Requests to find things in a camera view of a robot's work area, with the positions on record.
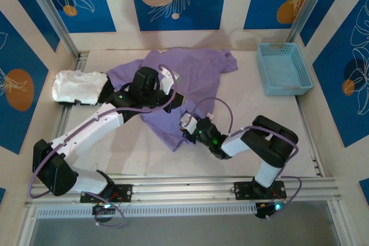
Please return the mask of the purple t-shirt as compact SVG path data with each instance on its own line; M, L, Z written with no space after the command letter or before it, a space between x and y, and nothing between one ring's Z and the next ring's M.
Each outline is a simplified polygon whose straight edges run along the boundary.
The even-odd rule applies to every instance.
M220 84L220 75L235 71L238 66L236 59L228 50L172 48L164 52L152 50L144 59L136 59L114 67L107 71L107 75L114 89L118 90L133 80L135 72L140 67L158 70L159 65L166 65L180 75L177 92L184 95L186 100L182 106L170 113L161 109L142 113L140 117L174 152L185 140L179 127L182 116L186 112L191 112L199 101L214 97Z

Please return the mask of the light blue plastic basket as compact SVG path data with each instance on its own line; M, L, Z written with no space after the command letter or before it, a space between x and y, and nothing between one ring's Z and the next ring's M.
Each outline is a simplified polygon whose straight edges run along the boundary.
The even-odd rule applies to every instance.
M260 43L256 60L267 96L301 96L313 88L296 43Z

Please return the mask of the folded black t-shirt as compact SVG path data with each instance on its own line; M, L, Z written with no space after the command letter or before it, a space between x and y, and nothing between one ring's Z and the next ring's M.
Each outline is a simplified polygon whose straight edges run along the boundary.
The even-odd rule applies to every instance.
M57 103L58 104L72 104L72 105L87 105L87 106L100 105L100 104L104 103L106 101L106 99L108 98L108 96L110 96L114 92L114 88L113 88L113 85L111 83L111 80L109 79L108 76L107 76L107 78L108 78L108 81L103 86L103 89L102 89L101 94L100 94L100 96L98 98L97 104L95 104L95 105L87 105L87 104L80 104L80 103L77 103L77 104L63 103L63 102L61 102L61 103L57 102Z

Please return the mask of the folded white t-shirt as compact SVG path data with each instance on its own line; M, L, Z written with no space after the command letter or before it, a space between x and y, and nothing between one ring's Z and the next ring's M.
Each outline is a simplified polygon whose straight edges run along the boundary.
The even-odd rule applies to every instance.
M107 81L107 74L96 71L62 70L55 76L52 98L59 103L95 105Z

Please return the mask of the white table mat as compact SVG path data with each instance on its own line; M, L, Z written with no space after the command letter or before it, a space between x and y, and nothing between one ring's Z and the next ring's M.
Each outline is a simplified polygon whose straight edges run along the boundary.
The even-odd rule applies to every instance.
M299 138L299 152L286 165L283 176L314 177L307 136L293 96L263 93L254 51L234 51L238 69L220 76L213 123L223 133L249 126L258 115L292 130ZM75 165L107 174L165 176L252 176L261 159L251 150L219 160L202 144L183 143L172 152L139 116L113 130Z

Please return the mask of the black controller board with LED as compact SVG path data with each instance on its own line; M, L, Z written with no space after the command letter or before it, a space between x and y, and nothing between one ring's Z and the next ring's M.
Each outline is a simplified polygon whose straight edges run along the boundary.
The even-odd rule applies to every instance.
M97 204L92 207L92 215L103 216L103 215L115 215L116 210L109 204Z
M271 217L273 214L281 210L284 205L287 204L287 201L276 201L269 203L256 203L256 214L255 216L259 219L267 219Z

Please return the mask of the wide aluminium frame rail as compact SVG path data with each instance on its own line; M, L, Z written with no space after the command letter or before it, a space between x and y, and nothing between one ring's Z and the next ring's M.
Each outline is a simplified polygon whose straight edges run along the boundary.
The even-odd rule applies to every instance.
M114 175L116 184L131 184L132 205L235 203L231 192L237 181L250 177L138 177ZM303 177L302 188L294 201L340 200L338 185L332 177Z

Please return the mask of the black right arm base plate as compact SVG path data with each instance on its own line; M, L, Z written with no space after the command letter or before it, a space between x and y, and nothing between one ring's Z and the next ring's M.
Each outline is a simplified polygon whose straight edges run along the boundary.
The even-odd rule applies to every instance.
M268 188L263 187L256 181L235 182L234 193L236 200L272 200L273 198L287 198L283 181L274 181Z

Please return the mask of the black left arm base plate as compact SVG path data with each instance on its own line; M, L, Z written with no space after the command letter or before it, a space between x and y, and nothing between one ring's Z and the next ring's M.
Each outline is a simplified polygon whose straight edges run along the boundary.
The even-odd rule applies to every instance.
M132 197L132 184L113 184L105 188L99 196L112 202L116 203L128 203L131 202ZM95 196L91 196L84 192L80 196L81 203L99 203L100 200L97 199Z

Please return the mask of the aluminium side rail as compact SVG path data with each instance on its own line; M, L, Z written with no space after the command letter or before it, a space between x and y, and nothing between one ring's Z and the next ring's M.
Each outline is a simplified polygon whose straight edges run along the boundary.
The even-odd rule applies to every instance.
M84 71L88 60L89 52L82 52L76 61L75 70ZM72 104L61 104L60 113L57 120L57 125L54 131L54 138L58 138L65 133L67 123L69 121L69 116L71 113L73 105Z
M315 142L313 140L311 131L308 127L306 117L303 113L302 106L301 106L301 103L300 103L300 100L299 100L298 96L295 96L295 101L296 101L296 105L297 105L299 113L300 113L300 117L301 117L302 124L303 124L303 127L304 127L304 132L307 136L309 151L310 151L311 159L312 159L312 162L313 162L314 168L315 168L315 174L318 177L326 177L325 171L322 168L322 164L321 164L321 161L320 161L320 158L319 158L319 155L318 155L318 151L317 151Z

